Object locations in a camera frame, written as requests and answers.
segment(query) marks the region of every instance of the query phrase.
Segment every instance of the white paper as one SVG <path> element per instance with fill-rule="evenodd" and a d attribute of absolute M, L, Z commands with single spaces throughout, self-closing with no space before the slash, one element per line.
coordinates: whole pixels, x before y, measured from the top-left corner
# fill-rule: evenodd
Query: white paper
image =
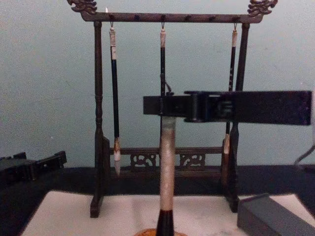
<path fill-rule="evenodd" d="M 272 199 L 315 227 L 315 220 L 295 195 Z M 92 196 L 49 192 L 23 236 L 133 236 L 155 228 L 159 196 L 126 195 L 104 197 L 99 218 L 90 218 Z M 188 236 L 245 236 L 236 226 L 224 197 L 174 197 L 174 227 Z"/>

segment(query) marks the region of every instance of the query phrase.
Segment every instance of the carved dragon finial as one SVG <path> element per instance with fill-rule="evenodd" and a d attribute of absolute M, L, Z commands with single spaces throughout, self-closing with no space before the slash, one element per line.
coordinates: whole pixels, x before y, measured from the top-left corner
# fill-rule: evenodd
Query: carved dragon finial
<path fill-rule="evenodd" d="M 67 0 L 69 5 L 74 4 L 75 6 L 72 7 L 71 9 L 75 12 L 86 12 L 89 13 L 90 15 L 95 15 L 96 14 L 96 1 L 94 0 Z"/>
<path fill-rule="evenodd" d="M 268 8 L 274 8 L 277 3 L 278 0 L 251 0 L 251 4 L 248 5 L 249 9 L 247 11 L 251 17 L 267 15 L 272 12 Z"/>

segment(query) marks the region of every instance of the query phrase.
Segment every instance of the brush tip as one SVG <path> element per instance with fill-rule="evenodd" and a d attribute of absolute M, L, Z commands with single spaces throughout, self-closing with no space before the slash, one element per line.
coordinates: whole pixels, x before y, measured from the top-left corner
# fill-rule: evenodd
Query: brush tip
<path fill-rule="evenodd" d="M 114 161 L 114 166 L 115 166 L 116 174 L 119 177 L 119 175 L 120 175 L 120 161 Z"/>
<path fill-rule="evenodd" d="M 120 161 L 120 159 L 121 159 L 120 150 L 114 150 L 114 160 Z"/>

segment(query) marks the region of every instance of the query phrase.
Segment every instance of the black table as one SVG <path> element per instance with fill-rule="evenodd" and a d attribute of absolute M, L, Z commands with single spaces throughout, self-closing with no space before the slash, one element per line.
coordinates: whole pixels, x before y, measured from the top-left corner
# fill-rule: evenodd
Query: black table
<path fill-rule="evenodd" d="M 315 216 L 315 173 L 293 166 L 239 166 L 239 194 L 295 193 Z M 18 235 L 51 190 L 92 194 L 93 168 L 65 168 L 0 191 L 0 235 Z M 219 195 L 218 184 L 205 177 L 177 177 L 175 195 Z M 114 180 L 109 194 L 159 194 L 159 179 Z"/>

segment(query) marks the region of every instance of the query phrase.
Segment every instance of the black bar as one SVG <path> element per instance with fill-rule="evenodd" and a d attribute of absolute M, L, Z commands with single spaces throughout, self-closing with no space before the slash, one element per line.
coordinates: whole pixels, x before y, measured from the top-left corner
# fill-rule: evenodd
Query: black bar
<path fill-rule="evenodd" d="M 165 48 L 161 48 L 161 96 L 165 95 Z"/>
<path fill-rule="evenodd" d="M 263 14 L 250 17 L 248 14 L 163 14 L 163 13 L 105 13 L 91 15 L 82 11 L 85 21 L 100 22 L 178 22 L 178 23 L 259 23 Z"/>
<path fill-rule="evenodd" d="M 222 147 L 176 147 L 175 154 L 221 154 Z M 114 149 L 110 148 L 110 155 L 114 154 Z M 159 154 L 159 147 L 129 147 L 121 149 L 122 155 L 153 155 Z"/>
<path fill-rule="evenodd" d="M 99 176 L 99 181 L 101 182 L 101 191 L 109 191 L 110 186 L 110 145 L 109 140 L 105 137 L 103 137 L 103 158 L 104 158 L 104 168 L 102 169 L 102 175 Z"/>
<path fill-rule="evenodd" d="M 117 84 L 117 61 L 112 59 L 112 82 L 113 82 L 113 109 L 114 109 L 114 136 L 119 137 L 119 110 L 118 110 L 118 84 Z"/>
<path fill-rule="evenodd" d="M 228 82 L 228 90 L 233 90 L 233 79 L 234 79 L 234 64 L 235 64 L 235 47 L 232 47 L 231 50 L 231 64 L 230 64 L 230 77 Z"/>
<path fill-rule="evenodd" d="M 240 55 L 238 59 L 236 87 L 235 87 L 236 91 L 243 90 L 249 29 L 250 29 L 250 24 L 242 24 L 242 38 L 241 38 Z"/>
<path fill-rule="evenodd" d="M 311 91 L 185 93 L 190 96 L 144 97 L 144 114 L 188 122 L 311 124 Z"/>

